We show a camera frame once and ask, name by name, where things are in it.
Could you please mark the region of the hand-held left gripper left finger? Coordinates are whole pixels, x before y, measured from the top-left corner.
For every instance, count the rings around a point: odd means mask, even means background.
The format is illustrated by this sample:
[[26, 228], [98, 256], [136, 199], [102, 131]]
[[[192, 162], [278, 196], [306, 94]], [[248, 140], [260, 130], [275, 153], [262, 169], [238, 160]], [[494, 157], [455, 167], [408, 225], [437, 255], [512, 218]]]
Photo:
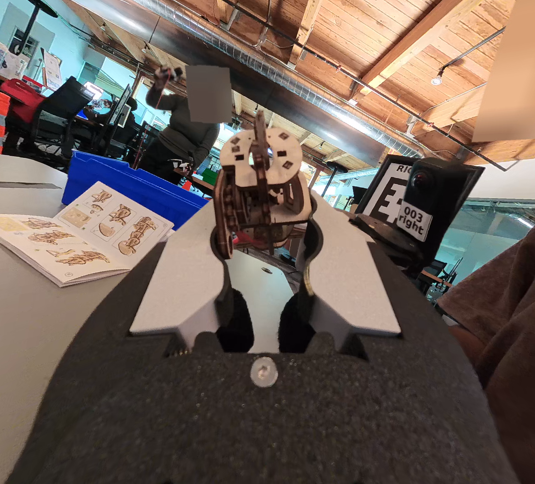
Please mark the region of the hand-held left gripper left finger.
[[226, 327], [234, 312], [226, 262], [213, 246], [213, 201], [166, 242], [137, 314], [132, 335], [174, 333], [192, 347], [199, 333]]

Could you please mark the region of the black office chair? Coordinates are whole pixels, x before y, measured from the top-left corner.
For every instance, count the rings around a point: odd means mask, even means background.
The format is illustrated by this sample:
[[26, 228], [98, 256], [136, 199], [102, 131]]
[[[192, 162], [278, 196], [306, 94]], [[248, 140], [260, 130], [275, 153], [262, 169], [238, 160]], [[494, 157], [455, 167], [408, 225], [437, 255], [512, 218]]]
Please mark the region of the black office chair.
[[45, 98], [34, 113], [31, 123], [31, 138], [34, 142], [59, 143], [62, 155], [72, 156], [74, 137], [71, 125], [77, 114], [94, 95], [74, 77], [70, 77], [58, 90]]

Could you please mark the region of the wooden mechanical model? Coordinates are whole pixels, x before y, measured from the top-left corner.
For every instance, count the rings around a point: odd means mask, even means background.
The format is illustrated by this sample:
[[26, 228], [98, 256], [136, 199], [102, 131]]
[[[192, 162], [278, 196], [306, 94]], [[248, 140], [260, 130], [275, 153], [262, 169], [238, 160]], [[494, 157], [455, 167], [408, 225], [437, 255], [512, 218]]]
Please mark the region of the wooden mechanical model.
[[262, 111], [254, 127], [230, 138], [219, 155], [212, 191], [215, 248], [223, 259], [233, 254], [233, 235], [273, 253], [312, 212], [310, 190], [301, 172], [302, 149], [282, 128], [267, 126]]

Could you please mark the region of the metal ceiling duct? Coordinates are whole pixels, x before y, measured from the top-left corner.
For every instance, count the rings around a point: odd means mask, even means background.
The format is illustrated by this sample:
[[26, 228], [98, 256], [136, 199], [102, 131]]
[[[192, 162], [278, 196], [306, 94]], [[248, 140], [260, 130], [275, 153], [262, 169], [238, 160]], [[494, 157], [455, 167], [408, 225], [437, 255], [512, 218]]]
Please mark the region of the metal ceiling duct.
[[279, 60], [230, 36], [173, 0], [72, 0], [187, 65], [228, 67], [231, 87], [244, 97], [314, 133], [369, 164], [379, 145], [423, 158], [425, 151], [404, 133], [382, 125], [291, 70]]

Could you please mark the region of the model instruction booklet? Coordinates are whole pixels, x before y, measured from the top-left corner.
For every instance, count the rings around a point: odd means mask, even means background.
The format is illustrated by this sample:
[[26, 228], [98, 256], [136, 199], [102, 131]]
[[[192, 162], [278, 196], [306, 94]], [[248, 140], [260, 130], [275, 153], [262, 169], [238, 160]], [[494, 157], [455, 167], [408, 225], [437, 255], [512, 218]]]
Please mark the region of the model instruction booklet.
[[96, 182], [55, 217], [2, 214], [1, 245], [62, 288], [129, 272], [173, 227]]

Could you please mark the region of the red tote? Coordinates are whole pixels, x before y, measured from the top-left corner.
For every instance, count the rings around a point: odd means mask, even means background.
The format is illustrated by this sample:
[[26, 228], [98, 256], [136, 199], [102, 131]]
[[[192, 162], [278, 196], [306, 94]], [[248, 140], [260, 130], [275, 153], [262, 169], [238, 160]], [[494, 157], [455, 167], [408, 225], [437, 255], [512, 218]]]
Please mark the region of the red tote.
[[4, 81], [1, 92], [10, 97], [10, 113], [26, 124], [32, 124], [35, 113], [45, 100], [33, 86], [21, 79]]

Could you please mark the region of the blue plastic bin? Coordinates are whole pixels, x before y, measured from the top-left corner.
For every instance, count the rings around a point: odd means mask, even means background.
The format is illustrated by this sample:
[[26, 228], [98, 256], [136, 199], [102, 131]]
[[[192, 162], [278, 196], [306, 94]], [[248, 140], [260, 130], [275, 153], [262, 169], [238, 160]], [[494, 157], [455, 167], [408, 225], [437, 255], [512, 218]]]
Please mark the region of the blue plastic bin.
[[96, 182], [102, 182], [152, 212], [173, 222], [177, 230], [208, 201], [197, 194], [124, 161], [74, 151], [62, 203], [69, 205]]

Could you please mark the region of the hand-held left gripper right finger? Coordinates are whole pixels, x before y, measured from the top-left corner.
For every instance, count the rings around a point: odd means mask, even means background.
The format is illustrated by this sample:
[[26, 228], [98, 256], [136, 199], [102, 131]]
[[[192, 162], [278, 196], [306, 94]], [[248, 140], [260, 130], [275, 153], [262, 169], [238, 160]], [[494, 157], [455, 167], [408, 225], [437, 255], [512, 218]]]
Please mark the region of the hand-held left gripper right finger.
[[340, 351], [356, 335], [397, 337], [401, 327], [370, 246], [375, 242], [318, 193], [298, 250], [305, 322], [330, 334]]

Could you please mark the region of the person's right forearm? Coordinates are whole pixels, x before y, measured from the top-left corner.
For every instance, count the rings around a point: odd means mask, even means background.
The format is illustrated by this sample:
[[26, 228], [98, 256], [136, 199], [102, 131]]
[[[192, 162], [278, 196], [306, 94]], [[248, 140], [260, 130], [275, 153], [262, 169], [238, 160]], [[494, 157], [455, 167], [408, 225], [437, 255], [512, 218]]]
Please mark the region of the person's right forearm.
[[521, 483], [534, 483], [534, 229], [438, 300]]

